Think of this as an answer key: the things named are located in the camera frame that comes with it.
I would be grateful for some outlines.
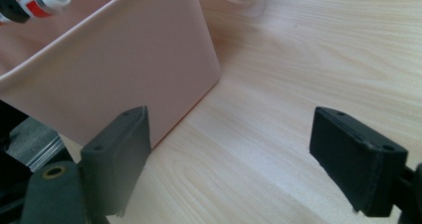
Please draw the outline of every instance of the black object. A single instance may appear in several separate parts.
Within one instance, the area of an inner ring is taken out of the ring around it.
[[[402,221],[422,223],[422,164],[407,168],[399,144],[344,112],[316,108],[310,150],[354,210],[387,217],[395,204]]]
[[[10,131],[28,116],[0,101],[0,147],[7,150],[10,145]]]
[[[0,223],[20,216],[31,170],[4,151],[0,151]]]
[[[25,23],[30,18],[16,0],[0,0],[0,13],[17,23]]]
[[[20,223],[108,223],[106,215],[124,212],[150,153],[147,108],[122,113],[82,149],[78,165],[34,173]]]

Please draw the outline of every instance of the screw hole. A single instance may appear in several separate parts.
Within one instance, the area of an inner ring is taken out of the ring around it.
[[[54,166],[52,168],[49,168],[43,173],[44,179],[53,179],[58,176],[61,176],[63,173],[65,173],[66,167],[65,166]]]
[[[383,145],[382,148],[384,148],[387,151],[394,151],[394,147],[392,147],[392,146]]]

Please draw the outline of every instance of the light wooden tabletop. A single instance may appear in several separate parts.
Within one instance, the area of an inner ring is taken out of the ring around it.
[[[205,17],[221,80],[157,146],[112,223],[397,223],[352,212],[310,155],[317,106],[422,161],[422,0],[268,0]]]

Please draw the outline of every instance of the wooden table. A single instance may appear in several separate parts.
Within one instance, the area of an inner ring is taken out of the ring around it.
[[[112,223],[397,223],[352,212],[310,155],[316,106],[422,161],[422,0],[268,0],[205,12],[221,80],[154,149]]]

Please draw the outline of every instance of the pink plastic container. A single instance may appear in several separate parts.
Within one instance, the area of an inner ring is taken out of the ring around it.
[[[73,0],[0,39],[0,99],[81,145],[139,106],[156,145],[219,78],[199,0]]]

